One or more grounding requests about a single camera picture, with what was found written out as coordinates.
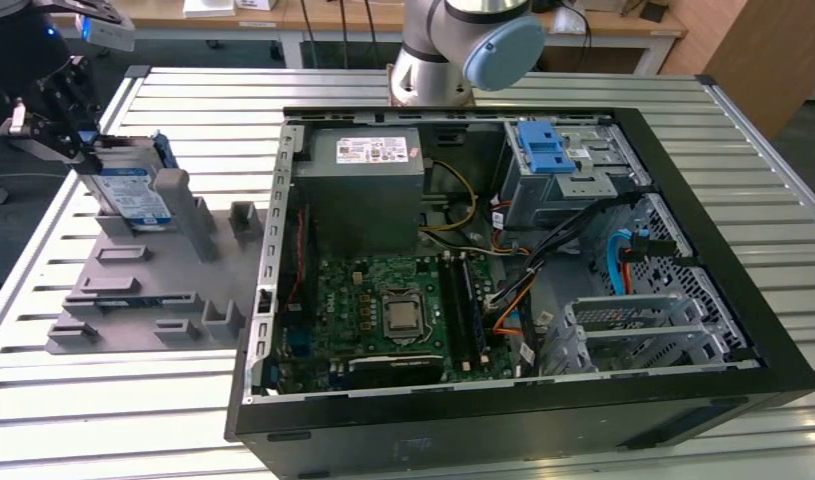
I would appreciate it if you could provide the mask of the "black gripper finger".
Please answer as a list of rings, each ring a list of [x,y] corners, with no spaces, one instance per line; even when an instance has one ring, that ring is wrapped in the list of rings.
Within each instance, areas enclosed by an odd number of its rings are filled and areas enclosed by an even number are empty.
[[[99,174],[102,162],[95,153],[101,134],[102,104],[99,102],[93,63],[85,56],[73,56],[62,68],[37,82],[43,108],[39,120],[62,124],[81,135],[82,162],[71,164],[79,174]]]
[[[30,119],[18,138],[18,148],[45,161],[82,162],[81,135],[57,122]]]

